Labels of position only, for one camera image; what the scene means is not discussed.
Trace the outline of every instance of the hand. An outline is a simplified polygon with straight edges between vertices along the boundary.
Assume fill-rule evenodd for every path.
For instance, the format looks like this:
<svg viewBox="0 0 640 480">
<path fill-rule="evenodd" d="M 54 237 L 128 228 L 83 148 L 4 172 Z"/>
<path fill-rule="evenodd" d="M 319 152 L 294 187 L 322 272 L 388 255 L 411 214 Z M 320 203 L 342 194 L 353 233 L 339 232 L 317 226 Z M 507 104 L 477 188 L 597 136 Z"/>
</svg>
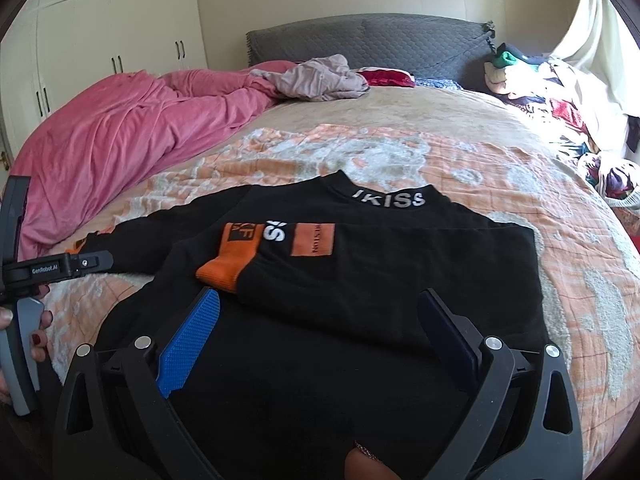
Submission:
<svg viewBox="0 0 640 480">
<path fill-rule="evenodd" d="M 41 286 L 37 299 L 43 298 L 48 292 L 49 287 L 47 285 Z M 0 330 L 7 328 L 11 324 L 12 318 L 13 313 L 10 310 L 0 307 Z M 31 357 L 38 362 L 43 362 L 47 357 L 47 335 L 44 331 L 51 326 L 52 322 L 53 314 L 49 310 L 45 310 L 40 318 L 40 329 L 31 334 Z M 0 401 L 7 404 L 11 403 L 9 388 L 4 380 L 2 370 L 0 370 Z"/>
</svg>

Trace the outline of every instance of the pink bedsheet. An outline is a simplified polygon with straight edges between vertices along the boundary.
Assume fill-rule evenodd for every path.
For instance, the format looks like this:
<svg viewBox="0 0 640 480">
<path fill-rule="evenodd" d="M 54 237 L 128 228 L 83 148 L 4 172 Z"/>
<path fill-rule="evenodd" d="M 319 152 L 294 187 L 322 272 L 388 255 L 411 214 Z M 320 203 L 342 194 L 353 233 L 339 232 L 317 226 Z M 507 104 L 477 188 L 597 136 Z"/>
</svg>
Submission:
<svg viewBox="0 0 640 480">
<path fill-rule="evenodd" d="M 57 110 L 30 135 L 11 170 L 31 177 L 20 259 L 44 253 L 124 190 L 223 142 L 274 105 L 273 84 L 249 70 L 117 74 Z"/>
</svg>

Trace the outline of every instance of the fingernail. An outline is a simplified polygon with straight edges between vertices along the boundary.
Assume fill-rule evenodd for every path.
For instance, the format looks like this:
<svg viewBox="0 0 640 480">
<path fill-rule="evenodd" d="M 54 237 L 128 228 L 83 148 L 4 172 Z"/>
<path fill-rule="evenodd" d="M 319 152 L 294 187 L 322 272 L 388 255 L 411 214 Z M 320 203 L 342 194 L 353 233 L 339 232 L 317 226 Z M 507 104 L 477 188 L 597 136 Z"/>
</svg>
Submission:
<svg viewBox="0 0 640 480">
<path fill-rule="evenodd" d="M 5 323 L 11 323 L 11 320 L 14 318 L 14 313 L 8 308 L 0 308 L 0 319 Z"/>
</svg>

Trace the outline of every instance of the white curtain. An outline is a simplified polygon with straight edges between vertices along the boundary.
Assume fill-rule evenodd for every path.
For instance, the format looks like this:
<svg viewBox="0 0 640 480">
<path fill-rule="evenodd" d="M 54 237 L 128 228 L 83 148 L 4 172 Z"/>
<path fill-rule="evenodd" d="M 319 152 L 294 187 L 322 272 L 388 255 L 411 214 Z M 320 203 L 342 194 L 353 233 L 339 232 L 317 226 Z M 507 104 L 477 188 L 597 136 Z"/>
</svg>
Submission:
<svg viewBox="0 0 640 480">
<path fill-rule="evenodd" d="M 640 116 L 640 48 L 609 0 L 580 0 L 552 55 L 596 75 L 612 102 L 625 114 Z"/>
</svg>

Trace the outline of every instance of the sweatshirt collar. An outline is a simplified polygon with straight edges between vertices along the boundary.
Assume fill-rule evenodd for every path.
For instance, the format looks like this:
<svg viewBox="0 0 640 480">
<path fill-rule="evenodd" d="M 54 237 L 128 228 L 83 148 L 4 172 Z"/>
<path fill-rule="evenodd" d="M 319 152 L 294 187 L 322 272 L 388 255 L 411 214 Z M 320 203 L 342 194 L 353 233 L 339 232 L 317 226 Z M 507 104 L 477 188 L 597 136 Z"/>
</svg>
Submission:
<svg viewBox="0 0 640 480">
<path fill-rule="evenodd" d="M 379 208 L 416 209 L 442 200 L 449 202 L 449 199 L 431 185 L 382 193 L 354 184 L 342 170 L 323 176 L 320 180 L 331 190 L 349 200 Z"/>
</svg>

